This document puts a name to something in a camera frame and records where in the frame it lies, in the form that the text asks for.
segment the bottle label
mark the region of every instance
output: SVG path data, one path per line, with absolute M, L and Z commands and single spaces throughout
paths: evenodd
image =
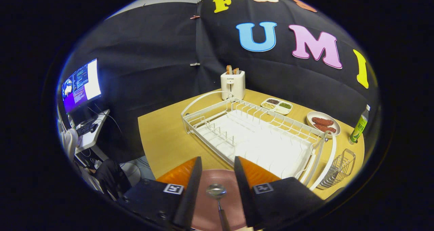
M 354 131 L 350 135 L 350 140 L 353 142 L 356 142 L 358 137 L 360 137 L 361 133 L 363 132 L 364 127 L 366 126 L 368 122 L 363 119 L 363 117 L 360 117 L 358 120 L 357 125 L 354 128 Z

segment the black pants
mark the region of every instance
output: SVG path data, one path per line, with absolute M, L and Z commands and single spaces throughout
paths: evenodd
M 93 176 L 99 181 L 102 191 L 108 197 L 110 194 L 107 191 L 119 199 L 118 191 L 124 194 L 131 188 L 131 183 L 119 163 L 111 159 L 104 160 Z

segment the spoon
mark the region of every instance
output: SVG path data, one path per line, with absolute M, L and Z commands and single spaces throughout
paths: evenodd
M 221 222 L 221 226 L 223 228 L 223 231 L 231 231 L 231 228 L 229 227 L 228 219 L 226 218 L 226 214 L 220 205 L 220 199 L 226 195 L 226 188 L 220 184 L 210 185 L 210 186 L 208 186 L 208 188 L 206 188 L 206 195 L 217 200 L 218 213 L 220 216 L 220 222 Z

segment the pink plate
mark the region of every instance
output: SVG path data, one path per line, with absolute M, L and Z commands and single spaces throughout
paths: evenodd
M 201 231 L 221 231 L 217 200 L 206 195 L 206 188 L 211 184 L 222 184 L 227 194 L 220 200 L 226 212 L 231 231 L 246 226 L 235 172 L 225 169 L 205 170 L 200 177 L 191 227 Z

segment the keyboard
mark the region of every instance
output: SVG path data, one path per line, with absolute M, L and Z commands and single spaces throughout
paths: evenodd
M 95 120 L 91 120 L 91 121 L 88 121 L 88 122 L 85 123 L 85 124 L 82 124 L 81 127 L 80 127 L 79 129 L 77 129 L 77 134 L 78 134 L 79 136 L 81 136 L 81 135 L 83 135 L 83 134 L 89 132 L 90 129 L 92 128 L 92 125 L 93 125 L 93 122 L 94 122 L 94 121 L 95 121 Z

